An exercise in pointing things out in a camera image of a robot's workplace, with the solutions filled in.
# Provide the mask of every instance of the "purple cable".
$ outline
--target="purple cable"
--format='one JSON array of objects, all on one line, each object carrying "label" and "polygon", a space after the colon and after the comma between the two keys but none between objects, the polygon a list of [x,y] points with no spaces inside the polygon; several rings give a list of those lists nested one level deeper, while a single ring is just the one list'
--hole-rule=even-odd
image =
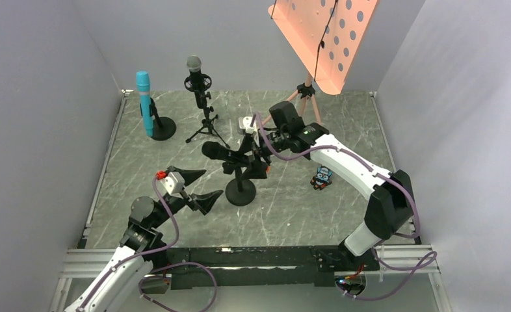
[{"label": "purple cable", "polygon": [[102,286],[102,284],[104,283],[104,281],[110,276],[110,274],[112,274],[115,270],[118,270],[119,267],[131,260],[131,259],[134,259],[136,257],[141,257],[143,255],[150,255],[150,254],[155,254],[157,252],[163,252],[169,248],[171,248],[173,245],[177,244],[177,241],[179,240],[179,226],[177,225],[177,220],[175,220],[175,218],[173,217],[173,212],[171,211],[171,209],[169,208],[168,204],[166,203],[166,201],[164,200],[162,194],[160,193],[160,191],[158,190],[158,186],[156,185],[158,179],[157,177],[155,176],[153,179],[152,179],[152,188],[154,189],[154,192],[156,193],[156,195],[158,196],[158,199],[160,200],[160,202],[162,203],[162,205],[164,206],[164,209],[166,210],[166,212],[168,213],[168,216],[170,217],[172,223],[173,223],[173,227],[175,229],[175,239],[173,240],[173,242],[171,242],[169,245],[166,245],[166,246],[163,246],[163,247],[160,247],[160,248],[156,248],[154,250],[148,250],[146,252],[140,252],[140,253],[136,253],[135,255],[131,255],[127,258],[125,258],[124,260],[121,260],[121,261],[118,261],[118,263],[116,263],[116,265],[112,266],[112,268],[110,270],[108,270],[104,275],[102,275],[101,279],[99,279],[99,281],[93,286],[93,289],[85,296],[85,300],[83,300],[83,303],[81,305],[79,305],[79,307],[75,310],[76,312],[82,312],[83,309],[85,308],[85,306],[87,306],[87,303],[89,302],[89,300],[91,300],[91,298],[93,298],[93,296],[95,295],[95,293],[99,290],[99,288]]},{"label": "purple cable", "polygon": [[[316,146],[314,148],[309,148],[305,151],[303,151],[302,153],[298,154],[297,156],[294,156],[294,157],[284,157],[282,155],[280,155],[272,146],[272,144],[269,142],[269,139],[267,138],[267,133],[265,132],[265,129],[263,128],[263,122],[261,121],[261,115],[259,112],[255,112],[253,117],[252,117],[252,123],[250,124],[250,127],[253,127],[254,126],[254,122],[257,122],[257,126],[259,128],[259,130],[261,131],[261,136],[263,137],[263,141],[265,142],[265,145],[267,145],[267,148],[271,151],[271,153],[273,155],[275,155],[277,158],[283,160],[283,161],[293,161],[295,159],[298,159],[300,158],[301,156],[304,156],[304,155],[307,155],[308,153],[311,153],[312,151],[316,151],[316,150],[338,150],[338,148],[336,146],[332,146],[332,145],[326,145],[326,146]],[[357,154],[355,153],[352,153],[351,151],[348,151],[346,149],[339,149],[340,152],[342,153],[345,153],[353,158],[355,158],[359,163],[361,163],[368,171],[372,172],[374,171],[374,169],[372,168],[372,166],[370,166],[369,164],[367,164],[361,157],[359,157]],[[379,177],[380,179],[383,179],[384,181],[388,182],[389,184],[393,185],[396,189],[398,189],[399,191],[401,191],[403,193],[403,195],[405,196],[405,198],[408,200],[409,202],[409,206],[411,207],[412,211],[413,211],[413,217],[414,217],[414,234],[412,235],[407,235],[407,234],[402,234],[402,233],[395,233],[394,235],[396,236],[400,236],[400,237],[404,237],[406,239],[414,239],[416,237],[418,237],[420,235],[420,218],[419,218],[419,215],[418,215],[418,211],[416,209],[416,203],[414,202],[414,199],[412,198],[412,196],[409,194],[409,192],[402,186],[400,185],[399,183],[397,183],[396,181],[380,174],[380,173],[376,173],[376,177]],[[399,289],[401,289],[401,287],[403,287],[407,281],[414,275],[414,273],[416,272],[416,270],[419,270],[421,268],[424,268],[424,267],[427,267],[428,265],[432,264],[437,256],[438,256],[438,253],[435,252],[435,251],[431,251],[431,252],[428,252],[422,259],[420,259],[420,261],[417,263],[416,266],[412,267],[412,268],[399,268],[399,267],[395,267],[395,266],[390,266],[388,265],[387,263],[385,263],[382,259],[380,259],[378,257],[378,254],[376,253],[376,249],[372,248],[372,253],[374,255],[374,257],[376,258],[376,260],[378,260],[378,262],[380,262],[382,265],[384,265],[386,268],[389,268],[390,270],[396,270],[396,271],[411,271],[409,273],[409,275],[401,282],[399,283],[399,285],[393,289],[393,291],[389,292],[388,294],[385,294],[383,296],[380,296],[380,297],[377,297],[377,298],[359,298],[359,297],[356,297],[356,296],[352,296],[350,294],[351,297],[353,298],[356,298],[356,299],[360,299],[360,300],[366,300],[366,301],[373,301],[373,300],[381,300],[381,299],[384,299],[384,298],[387,298],[393,294],[395,294],[397,291],[399,291]]]},{"label": "purple cable", "polygon": [[[174,264],[174,265],[168,265],[168,266],[165,266],[163,268],[158,268],[157,270],[153,270],[151,273],[155,273],[155,272],[159,272],[159,271],[163,271],[163,270],[167,270],[169,268],[175,268],[175,267],[180,267],[180,266],[183,266],[183,265],[194,265],[196,267],[199,267],[199,268],[202,268],[204,271],[206,271],[209,275],[209,277],[211,278],[211,281],[213,283],[213,296],[211,297],[211,300],[209,301],[209,303],[207,304],[207,306],[205,308],[203,308],[202,310],[200,310],[200,312],[206,312],[210,307],[211,305],[213,304],[213,302],[215,302],[215,298],[217,297],[217,280],[215,280],[215,277],[213,276],[213,274],[211,273],[211,271],[199,264],[199,263],[196,263],[196,262],[183,262],[183,263],[177,263],[177,264]],[[162,280],[166,280],[166,278],[164,278],[163,276],[151,276],[151,277],[148,277],[148,278],[143,278],[139,283],[138,283],[138,291],[140,292],[141,296],[145,299],[147,299],[148,301],[156,304],[157,306],[163,308],[163,309],[166,309],[167,311],[169,312],[178,312],[176,310],[173,310],[172,308],[170,307],[167,307],[166,305],[162,304],[161,302],[159,302],[158,300],[154,300],[153,298],[149,297],[147,294],[145,294],[144,292],[142,292],[142,284],[146,281],[146,280],[153,280],[153,279],[156,279],[156,278],[159,278],[159,279],[162,279]]]}]

